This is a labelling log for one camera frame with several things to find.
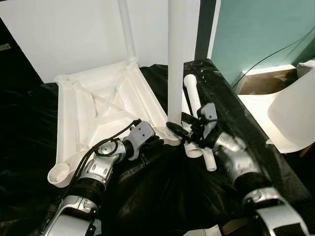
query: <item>small white tube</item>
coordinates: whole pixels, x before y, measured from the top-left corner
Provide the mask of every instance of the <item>small white tube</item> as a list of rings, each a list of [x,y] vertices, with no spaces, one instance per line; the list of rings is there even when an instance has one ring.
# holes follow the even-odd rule
[[[122,20],[125,44],[127,49],[128,61],[136,61],[136,52],[134,49],[130,18],[126,0],[118,0],[120,18]]]
[[[206,168],[208,171],[215,171],[217,169],[215,156],[213,155],[212,149],[205,147],[202,149],[203,158],[205,159]]]
[[[58,188],[66,187],[70,181],[71,177],[69,177],[70,167],[66,163],[60,163],[55,165],[47,175],[48,182],[55,185]]]
[[[168,1],[168,121],[181,125],[186,4]]]
[[[197,85],[196,77],[191,74],[185,76],[184,85],[187,88],[192,115],[197,118],[198,117],[197,110],[201,107],[201,104],[196,86]]]
[[[187,141],[184,143],[185,153],[187,157],[197,158],[202,156],[203,151],[200,147],[195,143],[188,143]]]

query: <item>black cable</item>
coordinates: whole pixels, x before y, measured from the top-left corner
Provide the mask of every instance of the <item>black cable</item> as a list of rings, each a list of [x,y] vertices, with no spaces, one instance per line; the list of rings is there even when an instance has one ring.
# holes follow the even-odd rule
[[[126,128],[124,128],[123,130],[119,131],[117,134],[113,135],[112,137],[108,138],[108,139],[104,139],[99,141],[96,145],[94,145],[90,150],[87,151],[87,153],[82,157],[77,169],[74,172],[74,175],[70,181],[70,184],[68,185],[67,189],[65,190],[62,198],[57,202],[57,204],[59,204],[61,202],[62,199],[64,199],[67,195],[67,193],[69,192],[70,188],[72,187],[73,183],[77,180],[77,177],[81,175],[89,157],[93,154],[94,151],[97,151],[97,149],[99,148],[99,146],[101,146],[102,144],[108,142],[108,141],[112,141],[114,140],[114,138],[116,138],[117,136],[121,135],[122,133],[124,133],[126,130],[128,130],[129,128],[131,128],[133,125],[137,125],[141,120],[134,120],[132,123],[130,123]],[[118,148],[118,144],[117,141],[114,140],[114,142],[116,142],[116,149]]]
[[[260,60],[259,62],[257,62],[255,65],[253,65],[248,71],[246,71],[245,74],[243,74],[243,75],[237,80],[237,82],[233,85],[232,89],[235,88],[235,86],[238,85],[238,83],[241,81],[241,79],[242,79],[251,69],[253,69],[255,66],[257,66],[259,63],[261,63],[262,61],[266,60],[267,58],[273,56],[274,54],[277,54],[278,52],[280,52],[280,51],[282,51],[282,50],[284,50],[284,49],[286,49],[286,48],[292,46],[293,44],[295,44],[295,43],[297,43],[297,42],[299,42],[299,41],[303,41],[314,29],[315,29],[315,28],[312,28],[312,30],[310,30],[310,31],[309,31],[307,34],[305,34],[302,38],[300,38],[300,39],[294,41],[293,43],[291,43],[291,44],[285,46],[284,48],[281,48],[281,49],[277,50],[276,52],[270,54],[269,56],[267,56],[267,57],[263,58],[262,60]]]
[[[113,140],[111,140],[111,142],[113,142],[113,143],[115,144],[115,147],[114,147],[114,149],[113,149],[110,153],[107,153],[107,154],[99,153],[99,152],[98,152],[98,149],[97,149],[97,150],[94,151],[95,154],[98,155],[98,156],[110,156],[110,155],[113,155],[113,154],[117,151],[117,149],[118,149],[117,140],[118,140],[118,139],[113,139]]]

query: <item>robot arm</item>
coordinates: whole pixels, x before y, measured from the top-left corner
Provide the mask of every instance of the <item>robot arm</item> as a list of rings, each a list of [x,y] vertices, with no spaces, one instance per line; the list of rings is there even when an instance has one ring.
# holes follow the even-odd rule
[[[122,141],[113,139],[93,147],[96,155],[67,190],[43,235],[93,236],[93,222],[100,208],[102,194],[113,173],[113,165],[125,158],[136,159],[140,148],[154,135],[149,123],[138,121]]]
[[[223,132],[217,125],[214,103],[201,107],[197,114],[198,119],[182,114],[182,120],[191,124],[191,132],[174,123],[168,123],[167,127],[188,142],[213,149],[241,195],[245,210],[253,218],[257,235],[308,235],[301,216],[273,187],[258,163],[248,154],[245,142]]]

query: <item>black tablecloth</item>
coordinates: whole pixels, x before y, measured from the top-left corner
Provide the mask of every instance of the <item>black tablecloth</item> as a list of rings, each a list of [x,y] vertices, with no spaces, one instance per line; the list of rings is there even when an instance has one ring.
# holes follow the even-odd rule
[[[141,71],[167,111],[167,66]],[[215,66],[208,60],[189,62],[184,73],[197,76],[201,104],[216,104],[221,124],[247,143],[279,191],[293,204],[309,200],[304,185],[276,148],[265,144],[267,136]],[[34,235],[49,202],[62,191],[47,182],[56,155],[58,87],[45,84],[29,93],[11,89],[0,95],[0,235]],[[99,216],[103,231],[182,235],[243,216],[239,196],[219,162],[217,166],[207,172],[203,159],[187,158],[182,146],[143,150],[136,161],[116,165]]]

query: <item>white pipe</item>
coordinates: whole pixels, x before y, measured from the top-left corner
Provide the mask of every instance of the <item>white pipe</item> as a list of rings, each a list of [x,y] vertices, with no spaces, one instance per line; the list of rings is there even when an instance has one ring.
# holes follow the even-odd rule
[[[205,159],[206,168],[208,171],[215,171],[217,169],[215,156],[213,155],[212,149],[205,147],[202,149],[203,158]]]
[[[129,62],[136,61],[137,57],[136,57],[136,52],[134,49],[127,2],[126,0],[118,0],[118,5],[119,5],[119,11],[120,11],[120,18],[122,20],[122,25],[123,25],[128,61]]]
[[[197,110],[201,107],[201,104],[200,104],[199,94],[198,94],[198,90],[196,86],[197,85],[196,77],[194,75],[185,76],[184,85],[187,88],[192,114],[194,117],[198,118]],[[215,171],[217,169],[215,157],[210,148],[206,147],[204,149],[197,149],[197,146],[196,146],[196,148],[194,149],[192,146],[186,147],[185,145],[184,147],[185,147],[186,155],[188,157],[197,157],[197,155],[201,156],[201,154],[199,154],[198,151],[203,153],[203,158],[205,160],[206,168],[208,171]]]
[[[184,91],[182,93],[182,111],[190,115],[190,111],[189,111],[189,107],[188,107],[188,103],[187,103]],[[190,132],[191,131],[191,128],[190,128],[191,125],[187,124],[185,122],[182,122],[182,123],[183,123],[183,128],[185,130],[187,130],[188,132]],[[203,154],[200,147],[198,147],[198,145],[196,145],[195,143],[189,144],[188,142],[185,142],[184,148],[185,148],[186,155],[190,158],[200,157]]]
[[[194,75],[187,75],[184,78],[184,85],[187,88],[188,97],[191,105],[191,111],[192,115],[196,118],[197,116],[197,110],[201,107],[198,90],[197,90],[197,80]]]
[[[168,121],[181,125],[186,4],[168,1]]]
[[[217,31],[217,26],[218,26],[218,21],[219,21],[220,7],[221,7],[221,0],[216,0],[215,13],[213,15],[213,22],[212,22],[212,28],[211,28],[211,34],[210,34],[208,55],[207,55],[207,58],[209,59],[211,59],[213,45],[215,43],[216,31]]]

